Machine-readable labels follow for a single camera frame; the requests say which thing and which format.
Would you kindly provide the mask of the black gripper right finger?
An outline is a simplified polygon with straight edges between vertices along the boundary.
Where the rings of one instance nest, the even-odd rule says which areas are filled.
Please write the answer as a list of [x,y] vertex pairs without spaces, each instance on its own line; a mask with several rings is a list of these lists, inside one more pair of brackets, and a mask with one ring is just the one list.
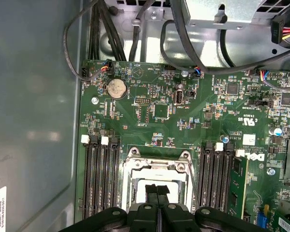
[[159,206],[167,232],[264,232],[266,229],[211,207],[191,213],[183,204],[171,203],[168,187],[158,186]]

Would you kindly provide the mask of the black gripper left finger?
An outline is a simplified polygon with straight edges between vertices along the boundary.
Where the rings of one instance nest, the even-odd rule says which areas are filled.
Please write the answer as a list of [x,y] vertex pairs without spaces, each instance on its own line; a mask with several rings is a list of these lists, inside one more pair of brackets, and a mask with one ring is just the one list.
[[157,186],[146,185],[148,202],[134,204],[129,212],[118,208],[107,208],[83,219],[63,232],[154,232],[157,228],[158,207],[154,199],[158,198]]

